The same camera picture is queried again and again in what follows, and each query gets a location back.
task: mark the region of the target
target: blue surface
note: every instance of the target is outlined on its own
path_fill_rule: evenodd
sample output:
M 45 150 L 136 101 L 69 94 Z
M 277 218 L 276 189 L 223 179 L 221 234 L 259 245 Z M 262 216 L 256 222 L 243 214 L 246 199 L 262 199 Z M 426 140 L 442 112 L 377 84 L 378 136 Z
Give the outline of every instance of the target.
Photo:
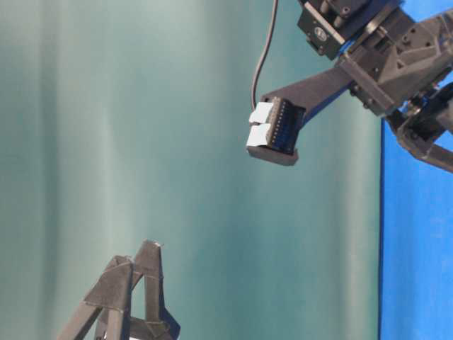
M 451 7 L 405 5 L 417 20 Z M 383 138 L 381 339 L 453 339 L 453 175 L 413 159 L 387 125 Z

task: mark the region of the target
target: teal fabric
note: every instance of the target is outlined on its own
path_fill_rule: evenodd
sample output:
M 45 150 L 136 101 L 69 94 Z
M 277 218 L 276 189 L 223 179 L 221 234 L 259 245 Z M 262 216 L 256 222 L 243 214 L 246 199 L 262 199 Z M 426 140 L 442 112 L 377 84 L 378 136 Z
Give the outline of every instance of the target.
M 54 339 L 146 238 L 182 339 L 377 338 L 379 121 L 343 96 L 294 168 L 245 152 L 271 5 L 0 1 L 0 339 Z M 259 92 L 331 66 L 299 14 Z

